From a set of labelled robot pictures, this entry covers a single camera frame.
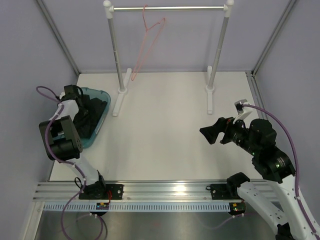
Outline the pink wire hanger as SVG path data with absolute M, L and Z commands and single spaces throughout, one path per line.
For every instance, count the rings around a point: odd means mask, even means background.
M 132 74 L 130 77 L 131 81 L 134 81 L 136 79 L 138 73 L 140 72 L 142 66 L 145 64 L 148 56 L 150 55 L 152 49 L 154 48 L 158 38 L 160 37 L 160 34 L 162 33 L 162 31 L 165 27 L 165 24 L 166 24 L 166 18 L 163 17 L 159 21 L 155 22 L 154 24 L 148 25 L 147 19 L 146 19 L 146 14 L 145 14 L 147 7 L 148 7 L 148 5 L 146 4 L 143 6 L 143 9 L 142 9 L 144 36 L 143 36 L 143 40 L 140 45 L 140 49 L 139 49 L 139 53 L 138 53 L 138 57 L 137 57 L 135 66 L 132 70 Z M 150 32 L 152 32 L 154 29 L 156 29 L 157 32 L 156 32 L 152 42 L 148 43 L 148 41 L 150 40 Z

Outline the black pinstriped shirt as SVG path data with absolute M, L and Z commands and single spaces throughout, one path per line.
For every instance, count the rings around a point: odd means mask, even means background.
M 73 119 L 73 124 L 81 139 L 89 139 L 96 129 L 99 120 L 107 106 L 107 101 L 85 94 L 80 98 L 81 106 Z

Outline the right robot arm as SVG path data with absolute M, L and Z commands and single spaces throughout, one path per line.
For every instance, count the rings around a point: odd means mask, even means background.
M 296 186 L 298 171 L 287 154 L 276 146 L 277 133 L 265 119 L 254 119 L 248 128 L 243 120 L 220 117 L 212 126 L 200 128 L 200 133 L 213 145 L 220 133 L 225 145 L 234 143 L 252 156 L 252 164 L 262 179 L 272 188 L 280 208 L 259 190 L 249 177 L 239 172 L 227 179 L 226 193 L 241 198 L 267 222 L 277 240 L 318 240 L 320 226 L 312 217 Z

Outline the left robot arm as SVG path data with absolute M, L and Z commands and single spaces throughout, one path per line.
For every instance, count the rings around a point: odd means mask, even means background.
M 103 90 L 66 85 L 54 96 L 57 111 L 39 124 L 46 154 L 52 161 L 70 168 L 76 175 L 81 200 L 101 200 L 109 196 L 103 176 L 83 155 L 95 141 L 111 104 Z

